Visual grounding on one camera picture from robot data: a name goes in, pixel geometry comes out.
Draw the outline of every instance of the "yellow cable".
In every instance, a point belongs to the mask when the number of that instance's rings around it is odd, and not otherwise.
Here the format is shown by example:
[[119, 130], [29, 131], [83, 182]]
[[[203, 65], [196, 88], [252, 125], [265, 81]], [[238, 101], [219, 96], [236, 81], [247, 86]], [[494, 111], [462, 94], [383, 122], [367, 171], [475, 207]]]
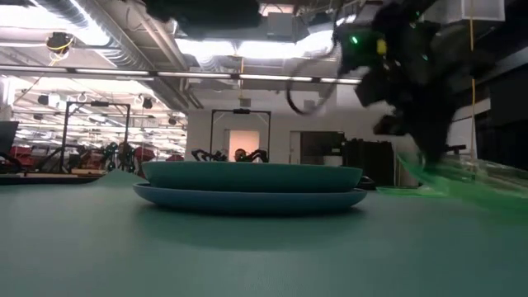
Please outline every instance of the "yellow cable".
[[64, 49], [66, 49], [67, 47], [69, 47], [73, 43], [73, 39], [74, 38], [70, 39], [69, 42], [66, 45], [61, 45], [60, 47], [56, 47], [56, 48], [52, 48], [52, 47], [48, 46], [48, 49], [49, 50], [64, 50]]
[[[473, 0], [470, 0], [469, 8], [469, 38], [471, 45], [471, 52], [474, 52], [474, 26], [473, 26]], [[474, 133], [475, 133], [475, 102], [476, 102], [476, 87], [475, 87], [475, 78], [471, 78], [471, 90], [472, 90], [472, 101], [471, 101], [471, 160], [474, 161]]]
[[[60, 50], [60, 53], [59, 54], [62, 54], [64, 51], [64, 48], [62, 48]], [[53, 65], [55, 65], [55, 63], [59, 62], [60, 59], [51, 59], [51, 62], [49, 62], [48, 66], [51, 67]], [[20, 99], [22, 99], [28, 92], [31, 91], [31, 89], [33, 89], [33, 87], [36, 86], [37, 83], [39, 83], [39, 81], [44, 77], [44, 74], [40, 75], [39, 78], [37, 78], [35, 80], [35, 82], [33, 82], [33, 84], [31, 85], [31, 87], [28, 87], [19, 97], [17, 97], [14, 101], [13, 101], [13, 105], [19, 101]]]

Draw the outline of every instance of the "door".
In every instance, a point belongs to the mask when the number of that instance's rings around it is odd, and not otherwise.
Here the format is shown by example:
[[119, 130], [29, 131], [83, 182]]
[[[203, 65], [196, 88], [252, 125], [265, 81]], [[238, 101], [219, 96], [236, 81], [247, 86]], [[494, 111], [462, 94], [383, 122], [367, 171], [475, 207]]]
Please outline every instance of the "door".
[[300, 164], [300, 132], [290, 132], [290, 164]]

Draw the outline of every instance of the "plate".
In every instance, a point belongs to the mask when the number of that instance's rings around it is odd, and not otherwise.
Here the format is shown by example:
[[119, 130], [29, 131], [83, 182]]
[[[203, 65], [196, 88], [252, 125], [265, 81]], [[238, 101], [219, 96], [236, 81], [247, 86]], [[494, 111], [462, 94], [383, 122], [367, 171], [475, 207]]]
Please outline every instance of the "plate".
[[367, 192], [343, 193], [248, 193], [165, 189], [148, 183], [134, 191], [156, 205], [206, 213], [242, 215], [305, 215], [347, 210], [362, 201]]
[[146, 162], [155, 187], [264, 193], [328, 193], [354, 189], [363, 171], [353, 167], [235, 162]]

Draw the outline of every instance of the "table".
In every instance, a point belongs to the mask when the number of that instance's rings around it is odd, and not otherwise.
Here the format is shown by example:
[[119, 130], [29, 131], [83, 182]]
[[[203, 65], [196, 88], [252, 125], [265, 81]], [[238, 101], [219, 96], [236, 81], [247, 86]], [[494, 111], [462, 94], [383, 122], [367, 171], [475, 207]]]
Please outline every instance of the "table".
[[0, 188], [0, 295], [526, 296], [528, 224], [370, 193], [354, 210], [162, 210], [127, 182]]

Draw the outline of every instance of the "bowl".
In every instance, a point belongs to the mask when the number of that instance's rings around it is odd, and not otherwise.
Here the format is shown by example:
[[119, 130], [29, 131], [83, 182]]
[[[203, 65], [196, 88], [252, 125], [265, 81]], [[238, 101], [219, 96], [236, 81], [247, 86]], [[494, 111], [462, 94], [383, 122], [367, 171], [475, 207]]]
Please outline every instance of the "bowl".
[[142, 168], [155, 187], [266, 193], [350, 191], [363, 173], [354, 167], [231, 162], [146, 162]]

